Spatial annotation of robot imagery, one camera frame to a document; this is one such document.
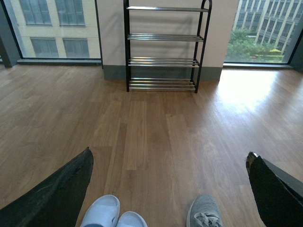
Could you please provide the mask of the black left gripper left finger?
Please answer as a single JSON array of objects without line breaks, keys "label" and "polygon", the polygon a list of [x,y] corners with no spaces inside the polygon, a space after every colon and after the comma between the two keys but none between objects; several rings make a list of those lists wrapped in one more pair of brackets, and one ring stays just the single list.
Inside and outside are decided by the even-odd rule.
[{"label": "black left gripper left finger", "polygon": [[2,227],[73,227],[76,225],[94,158],[89,148],[33,189],[0,210]]}]

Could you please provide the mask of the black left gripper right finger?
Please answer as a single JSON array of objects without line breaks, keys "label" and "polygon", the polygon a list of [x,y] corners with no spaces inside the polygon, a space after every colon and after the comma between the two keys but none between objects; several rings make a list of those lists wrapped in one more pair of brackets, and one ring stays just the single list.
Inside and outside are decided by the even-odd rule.
[{"label": "black left gripper right finger", "polygon": [[267,227],[303,225],[303,183],[254,152],[246,169],[258,213]]}]

